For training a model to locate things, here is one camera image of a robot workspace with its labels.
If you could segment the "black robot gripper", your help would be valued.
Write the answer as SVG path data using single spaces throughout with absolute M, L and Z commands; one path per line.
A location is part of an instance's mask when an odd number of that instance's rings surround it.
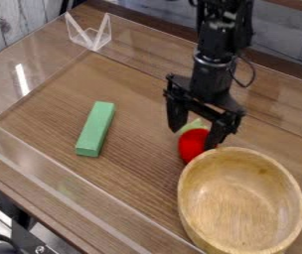
M 245 109 L 230 95 L 237 59 L 223 60 L 194 54 L 190 76 L 168 73 L 164 89 L 168 127 L 178 132 L 187 123 L 188 112 L 212 122 L 204 150 L 214 149 L 230 133 L 235 133 Z

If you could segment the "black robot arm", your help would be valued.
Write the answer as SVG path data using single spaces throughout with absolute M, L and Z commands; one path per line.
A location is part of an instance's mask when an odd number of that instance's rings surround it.
M 196 8 L 198 45 L 190 76 L 167 75 L 164 89 L 168 126 L 179 131 L 188 114 L 196 113 L 211 121 L 204 140 L 207 150 L 216 147 L 237 132 L 245 108 L 230 94 L 241 52 L 253 36 L 253 0 L 188 0 Z

